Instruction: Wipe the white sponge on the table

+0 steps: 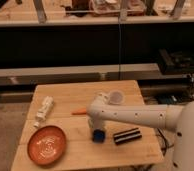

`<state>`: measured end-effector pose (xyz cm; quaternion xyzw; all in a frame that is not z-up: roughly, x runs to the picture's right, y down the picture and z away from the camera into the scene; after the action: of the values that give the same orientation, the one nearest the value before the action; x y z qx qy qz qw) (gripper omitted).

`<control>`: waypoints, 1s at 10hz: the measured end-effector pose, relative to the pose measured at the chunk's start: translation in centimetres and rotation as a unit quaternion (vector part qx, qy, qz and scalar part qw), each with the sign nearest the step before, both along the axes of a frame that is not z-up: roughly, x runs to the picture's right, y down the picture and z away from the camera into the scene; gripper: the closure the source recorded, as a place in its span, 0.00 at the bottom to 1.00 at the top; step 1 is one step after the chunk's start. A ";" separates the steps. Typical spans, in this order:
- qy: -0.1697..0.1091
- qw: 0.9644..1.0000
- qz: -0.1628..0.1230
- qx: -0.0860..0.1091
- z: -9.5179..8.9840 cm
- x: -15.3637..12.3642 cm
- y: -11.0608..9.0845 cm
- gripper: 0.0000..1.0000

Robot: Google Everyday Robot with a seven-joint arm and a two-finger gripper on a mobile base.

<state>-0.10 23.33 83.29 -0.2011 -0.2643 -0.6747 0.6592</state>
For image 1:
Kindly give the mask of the white gripper blue tip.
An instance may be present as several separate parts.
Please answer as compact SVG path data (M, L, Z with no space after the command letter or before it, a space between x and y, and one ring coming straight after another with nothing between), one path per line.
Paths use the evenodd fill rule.
M88 120L92 141L95 143L103 143L106 138L105 122L103 120Z

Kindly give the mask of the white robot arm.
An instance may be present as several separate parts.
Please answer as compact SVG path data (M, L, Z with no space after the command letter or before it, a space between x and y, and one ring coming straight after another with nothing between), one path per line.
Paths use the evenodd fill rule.
M117 121L175 133L172 171L194 171L194 101L186 105L111 105L99 93L87 107L92 129L103 129L104 121Z

